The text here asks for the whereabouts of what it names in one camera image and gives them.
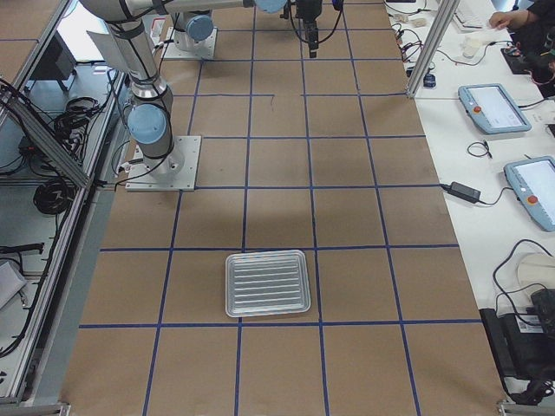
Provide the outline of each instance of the light blue tablet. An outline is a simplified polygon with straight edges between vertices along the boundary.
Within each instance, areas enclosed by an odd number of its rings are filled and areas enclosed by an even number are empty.
[[[501,84],[459,87],[459,99],[474,124],[486,134],[527,132],[532,128]]]
[[[542,156],[509,163],[505,176],[532,219],[544,230],[555,231],[555,159]]]

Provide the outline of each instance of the blue circular cap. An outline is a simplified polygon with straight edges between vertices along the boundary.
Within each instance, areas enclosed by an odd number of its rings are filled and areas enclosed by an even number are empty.
[[[127,118],[129,131],[142,145],[152,145],[162,138],[167,128],[164,112],[152,104],[135,107]]]
[[[187,26],[185,27],[187,34],[196,42],[204,41],[212,34],[213,30],[214,23],[208,15],[197,15],[193,17],[187,22]]]
[[[287,0],[254,0],[254,3],[266,13],[277,13],[284,8]]]

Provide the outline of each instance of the keyboard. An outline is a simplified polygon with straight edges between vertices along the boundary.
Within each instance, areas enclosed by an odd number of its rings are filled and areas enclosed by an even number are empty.
[[[473,12],[465,0],[460,0],[459,6],[454,12],[453,21],[462,32],[472,32],[484,28],[482,19]]]

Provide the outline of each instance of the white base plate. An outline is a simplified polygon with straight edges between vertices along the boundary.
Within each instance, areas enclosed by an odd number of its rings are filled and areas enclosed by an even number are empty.
[[[155,191],[194,191],[197,179],[197,168],[199,166],[200,136],[175,136],[174,145],[180,149],[185,156],[185,163],[179,172],[162,182],[164,177],[153,177],[150,173],[138,179],[131,179],[125,184],[130,192],[155,192]],[[142,158],[142,151],[135,149],[134,159]],[[129,178],[142,175],[147,171],[144,164],[132,165]]]
[[[167,38],[166,40],[170,39],[170,34],[173,31],[173,27],[170,26],[170,28],[167,30]],[[165,55],[164,59],[166,60],[185,60],[185,61],[198,61],[201,59],[205,59],[208,61],[211,61],[212,59],[214,59],[214,51],[216,50],[216,35],[218,34],[218,28],[214,28],[214,30],[212,31],[212,34],[210,36],[208,36],[206,38],[206,40],[204,40],[204,44],[202,46],[199,46],[198,48],[195,48],[193,51],[191,52],[186,52],[185,50],[180,50],[177,49],[177,47],[175,46],[175,43],[168,43],[166,45],[166,51],[165,51]]]

